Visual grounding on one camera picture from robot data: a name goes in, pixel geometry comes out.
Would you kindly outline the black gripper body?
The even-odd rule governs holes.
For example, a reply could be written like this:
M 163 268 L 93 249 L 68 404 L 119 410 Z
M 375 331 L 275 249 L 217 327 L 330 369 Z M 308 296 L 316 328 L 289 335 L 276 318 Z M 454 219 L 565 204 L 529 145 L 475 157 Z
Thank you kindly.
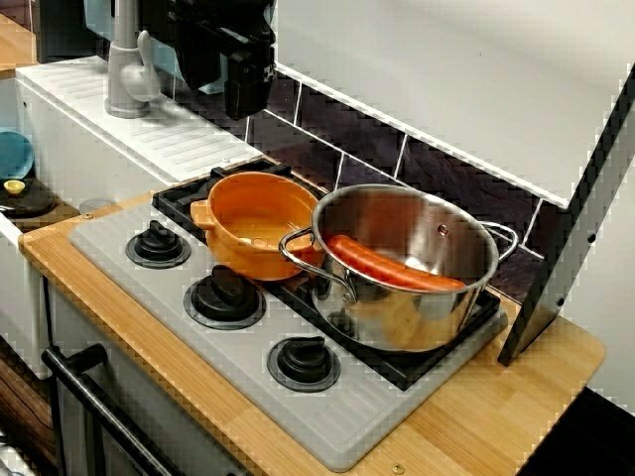
M 249 64 L 270 64 L 276 41 L 274 1 L 175 1 L 168 7 L 179 61 L 221 54 Z

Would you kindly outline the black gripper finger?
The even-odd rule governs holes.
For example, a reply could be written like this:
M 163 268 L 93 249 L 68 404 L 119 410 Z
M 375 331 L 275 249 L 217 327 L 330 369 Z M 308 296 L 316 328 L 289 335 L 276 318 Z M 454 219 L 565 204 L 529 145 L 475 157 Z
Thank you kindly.
M 273 47 L 255 52 L 240 50 L 227 58 L 224 82 L 225 113 L 232 120 L 244 119 L 265 109 L 275 77 Z
M 206 49 L 180 49 L 177 58 L 181 75 L 192 89 L 207 86 L 221 78 L 219 53 Z

